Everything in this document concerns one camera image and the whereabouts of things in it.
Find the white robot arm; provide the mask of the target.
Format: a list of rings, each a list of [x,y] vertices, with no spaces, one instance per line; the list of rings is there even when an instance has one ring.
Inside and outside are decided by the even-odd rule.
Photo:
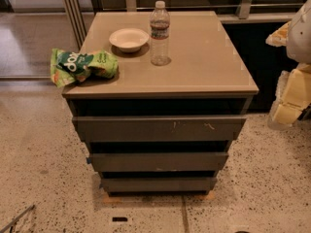
[[[285,47],[287,57],[298,63],[290,72],[281,72],[269,112],[269,127],[283,130],[291,127],[311,104],[311,0],[265,42]]]

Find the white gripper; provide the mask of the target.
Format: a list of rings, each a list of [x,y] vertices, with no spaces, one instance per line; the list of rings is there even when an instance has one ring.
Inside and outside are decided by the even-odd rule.
[[[289,26],[288,21],[270,34],[265,42],[272,47],[285,47]],[[290,72],[282,71],[275,96],[271,107],[272,121],[283,125],[293,124],[311,104],[311,65],[299,63]]]

